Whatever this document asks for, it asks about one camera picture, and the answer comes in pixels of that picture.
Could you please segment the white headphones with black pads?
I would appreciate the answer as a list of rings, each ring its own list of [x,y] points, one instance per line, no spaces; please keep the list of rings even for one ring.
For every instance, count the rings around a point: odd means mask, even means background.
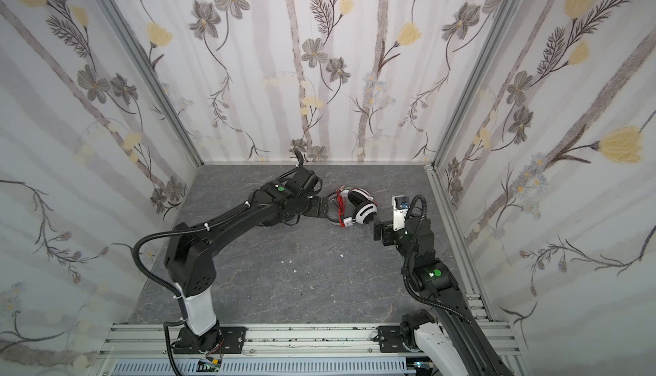
[[[378,214],[378,205],[373,196],[358,187],[342,186],[331,193],[329,206],[334,205],[338,216],[327,219],[337,227],[352,227],[353,225],[368,225]]]

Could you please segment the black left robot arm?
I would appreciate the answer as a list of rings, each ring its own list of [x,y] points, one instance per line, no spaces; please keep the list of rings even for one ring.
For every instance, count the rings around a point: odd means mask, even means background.
[[[180,224],[176,229],[142,237],[131,250],[138,271],[148,279],[174,294],[181,313],[178,321],[162,324],[166,354],[175,375],[181,372],[174,360],[174,343],[169,328],[181,326],[182,350],[214,353],[224,342],[220,322],[215,314],[211,287],[217,274],[214,258],[230,243],[256,227],[290,225],[291,220],[327,217],[327,200],[320,197],[322,179],[304,167],[304,155],[295,149],[297,165],[278,178],[254,190],[243,203],[227,212],[189,227]],[[165,260],[170,281],[164,280],[143,264],[141,248],[156,239],[168,238],[169,249]]]

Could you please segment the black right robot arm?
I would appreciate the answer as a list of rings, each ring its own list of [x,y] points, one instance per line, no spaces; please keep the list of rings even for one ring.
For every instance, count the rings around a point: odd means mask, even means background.
[[[442,375],[510,375],[477,323],[466,296],[435,251],[435,235],[424,196],[394,196],[393,218],[374,221],[373,237],[393,246],[402,259],[405,290],[416,302],[432,308],[403,316],[401,342],[426,355]]]

